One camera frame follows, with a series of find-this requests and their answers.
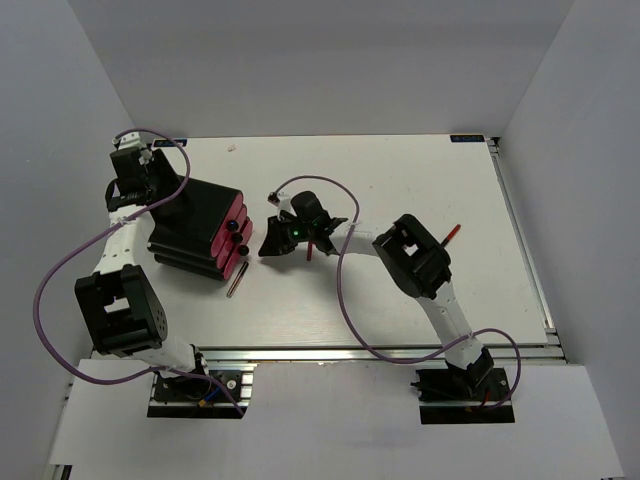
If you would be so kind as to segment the red lip gloss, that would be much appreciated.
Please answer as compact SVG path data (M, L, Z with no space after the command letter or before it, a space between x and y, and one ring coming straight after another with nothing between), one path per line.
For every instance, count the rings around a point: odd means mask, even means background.
M230 285L230 287L229 287L229 289L228 289L228 291L227 291L227 293L226 293L226 297L227 297L227 298L232 298L232 297L233 297L233 295L235 294L235 292L236 292L236 290L237 290L237 288L238 288L238 286L239 286L240 282L241 282L241 281L242 281L242 279L244 278L244 276L245 276L245 274L246 274L246 271L247 271L247 270L248 270L248 268L249 268L249 265L250 265L250 263L249 263L248 261L245 261L245 262L241 265L241 267L240 267L240 269L239 269L239 271L238 271L237 275L236 275L236 276L235 276L235 278L233 279L233 282L231 283L231 285Z

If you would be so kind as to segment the bright red lip gloss tube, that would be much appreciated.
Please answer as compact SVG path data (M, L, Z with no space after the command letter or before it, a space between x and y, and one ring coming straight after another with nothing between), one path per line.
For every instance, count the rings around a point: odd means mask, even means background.
M443 239L441 245L443 247L448 246L448 244L453 240L453 238L457 235L457 233L461 229L461 224L456 224L455 227L448 233L448 235Z

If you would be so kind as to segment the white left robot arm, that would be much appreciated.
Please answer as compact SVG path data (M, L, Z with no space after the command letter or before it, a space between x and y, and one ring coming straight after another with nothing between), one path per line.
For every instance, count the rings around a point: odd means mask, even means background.
M159 151L120 147L111 154L119 194L107 201L106 244L92 274L74 291L94 348L102 355L141 360L177 376L177 387L199 399L211 387L200 351L169 329L168 319L142 262L155 221L144 207L173 194L180 177Z

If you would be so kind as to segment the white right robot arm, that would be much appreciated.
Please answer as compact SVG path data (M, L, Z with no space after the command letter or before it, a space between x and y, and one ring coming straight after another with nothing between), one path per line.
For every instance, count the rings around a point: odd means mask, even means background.
M351 224L337 234L345 218L332 217L311 191L293 197L272 192L268 201L277 213L267 219L261 257L292 253L298 244L336 256L342 265L348 254L377 257L394 284L418 302L443 345L453 390L472 399L484 391L494 361L475 338L452 283L451 258L445 247L411 214L404 214L385 232L375 236L358 232Z

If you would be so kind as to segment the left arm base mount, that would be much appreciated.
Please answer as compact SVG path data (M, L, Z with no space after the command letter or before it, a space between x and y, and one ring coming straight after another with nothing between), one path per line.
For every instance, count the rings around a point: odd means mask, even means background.
M154 377L147 408L152 419L241 419L252 394L255 366L214 364L209 375L225 387L242 412L216 383L204 380Z

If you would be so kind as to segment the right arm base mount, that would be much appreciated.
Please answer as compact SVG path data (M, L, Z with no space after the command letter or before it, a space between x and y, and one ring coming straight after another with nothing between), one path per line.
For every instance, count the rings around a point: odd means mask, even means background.
M502 401L510 390L503 368L495 368L479 389L470 393L457 385L446 369L421 369L411 386L417 391L422 425L512 424L511 401Z

